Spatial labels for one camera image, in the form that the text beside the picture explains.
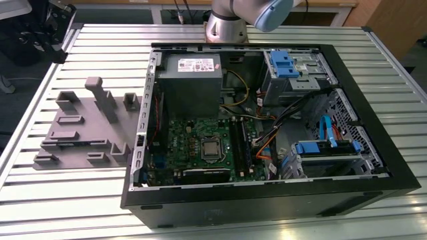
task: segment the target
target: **blue plastic latch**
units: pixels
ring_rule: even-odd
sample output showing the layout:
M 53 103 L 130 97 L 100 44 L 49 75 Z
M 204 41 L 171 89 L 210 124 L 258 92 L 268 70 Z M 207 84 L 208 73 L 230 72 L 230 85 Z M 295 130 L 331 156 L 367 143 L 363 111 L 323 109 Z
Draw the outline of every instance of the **blue plastic latch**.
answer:
M 300 142 L 299 144 L 302 145 L 304 154 L 314 154 L 320 152 L 316 142 Z
M 287 51 L 271 51 L 270 56 L 278 78 L 298 78 L 300 76 L 300 72 L 294 67 L 294 60 Z
M 355 152 L 360 153 L 362 147 L 360 147 L 360 143 L 356 140 L 352 141 L 352 146 L 354 146 Z
M 304 152 L 303 147 L 300 144 L 295 144 L 296 153 L 302 154 Z

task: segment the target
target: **cable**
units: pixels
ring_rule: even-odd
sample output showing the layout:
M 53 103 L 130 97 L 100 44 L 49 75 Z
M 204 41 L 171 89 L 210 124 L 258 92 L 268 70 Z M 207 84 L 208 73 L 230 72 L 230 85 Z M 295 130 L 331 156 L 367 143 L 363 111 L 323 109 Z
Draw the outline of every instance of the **cable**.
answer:
M 304 12 L 304 16 L 302 17 L 300 25 L 303 25 L 306 22 L 307 14 L 308 14 L 308 0 L 306 0 L 306 12 Z
M 9 78 L 8 80 L 23 80 L 23 79 L 43 81 L 43 78 L 36 78 L 36 77 L 16 77 L 16 78 Z
M 199 12 L 199 10 L 196 10 L 196 11 L 194 12 L 192 18 L 195 18 L 198 12 Z
M 335 130 L 338 140 L 343 140 L 343 136 L 336 125 L 332 125 L 332 129 Z
M 271 142 L 271 141 L 274 140 L 274 138 L 276 137 L 278 132 L 279 132 L 279 131 L 275 132 L 275 134 L 271 136 L 271 138 L 268 139 L 268 141 L 266 142 L 266 144 L 262 146 L 260 150 L 259 150 L 258 153 L 256 153 L 256 158 L 260 157 L 264 148 L 267 147 L 267 145 L 270 144 L 270 142 Z
M 155 137 L 158 135 L 158 131 L 159 131 L 159 100 L 156 96 L 154 97 L 154 99 L 155 99 L 155 132 L 154 132 L 148 146 L 152 145 L 155 141 Z
M 1 74 L 0 74 L 0 78 L 1 78 L 1 83 L 3 83 L 3 85 L 4 85 L 7 88 L 11 87 L 11 86 L 12 86 L 12 83 L 7 86 L 5 79 L 4 79 L 4 77 L 3 77 Z
M 187 11 L 188 11 L 191 24 L 195 24 L 195 19 L 194 19 L 194 16 L 192 16 L 192 12 L 190 11 L 188 2 L 187 2 L 187 0 L 183 0 L 183 1 L 184 1 L 184 4 L 186 4 Z
M 247 118 L 251 118 L 251 119 L 258 119 L 258 120 L 266 120 L 264 118 L 260 118 L 260 117 L 256 117 L 256 116 L 252 116 L 252 115 L 247 115 L 247 114 L 239 114 L 236 113 L 235 111 L 232 111 L 228 107 L 226 106 L 220 106 L 231 115 L 236 115 L 239 117 L 247 117 Z
M 279 156 L 278 156 L 278 149 L 276 149 L 276 138 L 274 138 L 268 144 L 270 147 L 270 155 L 271 155 L 271 163 L 275 167 L 279 165 Z M 276 172 L 274 172 L 272 177 L 270 177 L 268 180 L 276 180 L 278 179 L 278 168 Z
M 262 107 L 258 106 L 258 108 L 256 108 L 256 117 L 264 118 L 264 119 L 271 118 L 272 120 L 276 120 L 276 117 L 275 117 L 274 115 L 266 115 L 266 116 L 263 116 L 260 111 L 262 111 Z
M 175 6 L 176 6 L 176 9 L 178 9 L 178 12 L 183 13 L 184 10 L 183 11 L 180 10 L 180 7 L 179 7 L 179 4 L 178 4 L 176 0 L 174 0 L 174 2 L 175 2 Z
M 236 76 L 236 78 L 242 81 L 242 83 L 244 84 L 244 87 L 246 87 L 246 96 L 244 96 L 244 98 L 243 98 L 243 100 L 240 102 L 231 103 L 231 104 L 222 104 L 220 105 L 222 107 L 234 107 L 234 106 L 238 106 L 238 105 L 243 104 L 248 100 L 250 87 L 247 85 L 247 82 L 243 80 L 242 76 L 235 71 L 227 69 L 227 72 L 232 73 Z

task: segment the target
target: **floor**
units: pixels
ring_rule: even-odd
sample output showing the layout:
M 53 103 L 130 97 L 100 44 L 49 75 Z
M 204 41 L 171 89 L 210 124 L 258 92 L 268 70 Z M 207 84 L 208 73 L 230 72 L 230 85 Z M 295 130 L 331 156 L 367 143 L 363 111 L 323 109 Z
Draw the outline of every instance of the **floor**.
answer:
M 132 16 L 127 18 L 132 19 L 131 22 L 126 19 L 122 22 L 112 21 L 114 17 L 111 17 L 111 14 L 108 15 L 110 20 L 100 20 L 96 11 L 92 11 L 91 14 L 80 12 L 80 15 L 76 16 L 76 22 L 126 24 L 135 23 L 135 20 L 138 19 L 139 23 L 150 24 L 151 21 L 151 16 L 140 14 L 140 12 L 136 11 L 131 13 L 127 12 L 128 16 Z M 179 23 L 179 20 L 174 18 L 174 13 L 163 11 L 162 15 L 166 24 Z M 194 15 L 196 23 L 202 23 L 203 11 L 194 12 Z M 424 89 L 424 91 L 427 91 L 427 48 L 422 47 L 420 44 L 415 44 L 407 56 L 402 59 L 400 62 L 404 67 L 415 67 L 411 72 L 411 75 L 420 87 Z M 41 79 L 45 75 L 45 72 L 48 71 L 49 65 L 51 63 L 48 59 L 41 56 L 39 63 L 27 67 L 19 67 L 9 61 L 9 59 L 0 52 L 0 74 L 3 74 L 3 76 L 7 79 L 20 78 L 16 80 L 11 80 L 11 83 L 16 87 L 16 91 L 13 94 L 5 94 L 0 92 L 0 152 L 3 151 L 3 148 L 7 146 L 7 143 L 11 138 L 11 135 L 8 133 L 12 133 L 15 131 L 21 116 L 25 112 L 27 106 L 36 93 Z

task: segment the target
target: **aluminum workbench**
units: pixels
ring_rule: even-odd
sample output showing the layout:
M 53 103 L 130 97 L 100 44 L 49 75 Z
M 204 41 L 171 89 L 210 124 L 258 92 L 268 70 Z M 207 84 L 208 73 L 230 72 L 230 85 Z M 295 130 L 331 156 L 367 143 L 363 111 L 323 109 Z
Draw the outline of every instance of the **aluminum workbench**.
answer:
M 346 216 L 211 227 L 148 229 L 120 209 L 124 168 L 43 170 L 33 157 L 59 108 L 55 97 L 91 95 L 100 76 L 115 96 L 143 94 L 154 42 L 203 42 L 202 26 L 87 24 L 71 30 L 65 64 L 48 70 L 0 158 L 0 237 L 81 239 L 418 239 L 427 237 L 427 95 L 372 33 L 360 28 L 248 28 L 251 43 L 332 44 L 423 188 Z

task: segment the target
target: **black cable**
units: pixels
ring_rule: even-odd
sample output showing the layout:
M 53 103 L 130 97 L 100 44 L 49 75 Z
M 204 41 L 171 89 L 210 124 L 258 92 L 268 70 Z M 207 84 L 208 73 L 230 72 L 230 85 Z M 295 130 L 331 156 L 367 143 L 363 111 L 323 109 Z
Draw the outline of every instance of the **black cable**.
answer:
M 167 11 L 168 11 L 168 13 L 171 14 L 171 19 L 176 19 L 176 18 L 178 18 L 178 16 L 176 16 L 175 12 L 174 12 L 174 11 L 171 11 L 171 10 L 167 10 Z
M 192 12 L 190 11 L 188 2 L 187 2 L 187 0 L 183 0 L 183 1 L 184 1 L 184 4 L 186 4 L 187 11 L 188 11 L 191 24 L 195 24 L 195 20 L 194 20 Z
M 1 73 L 0 73 L 0 78 L 1 78 L 1 83 L 3 83 L 3 85 L 4 85 L 7 88 L 11 87 L 11 86 L 12 86 L 12 83 L 7 86 L 5 79 L 3 78 Z
M 182 13 L 183 11 L 180 10 L 180 7 L 179 7 L 176 0 L 174 0 L 174 2 L 175 2 L 175 6 L 176 6 L 178 11 Z
M 13 132 L 9 132 L 9 131 L 0 131 L 0 135 L 12 136 L 12 135 L 13 135 Z
M 192 17 L 195 17 L 195 16 L 196 16 L 198 12 L 199 12 L 199 10 L 196 10 L 196 11 L 194 12 L 194 15 L 192 15 Z
M 304 16 L 302 18 L 300 25 L 303 25 L 306 22 L 307 14 L 308 14 L 308 0 L 306 0 L 306 12 L 304 12 Z
M 268 133 L 264 134 L 263 136 L 260 136 L 255 142 L 256 143 L 262 142 L 268 136 L 275 134 L 275 132 L 282 127 L 284 120 L 302 110 L 302 108 L 304 107 L 306 103 L 308 102 L 308 100 L 314 96 L 322 95 L 322 94 L 328 94 L 332 90 L 334 89 L 331 87 L 328 87 L 328 88 L 324 88 L 322 90 L 312 91 L 308 94 L 306 94 L 300 99 L 298 99 L 291 105 L 288 105 L 287 108 L 280 113 L 280 115 L 278 116 L 278 118 L 275 119 L 275 121 L 272 123 L 271 130 L 268 131 Z
M 278 157 L 278 149 L 276 149 L 276 138 L 274 138 L 268 144 L 270 147 L 270 155 L 271 155 L 271 163 L 275 167 L 278 167 L 279 157 Z M 278 172 L 272 172 L 272 176 L 268 180 L 278 180 Z

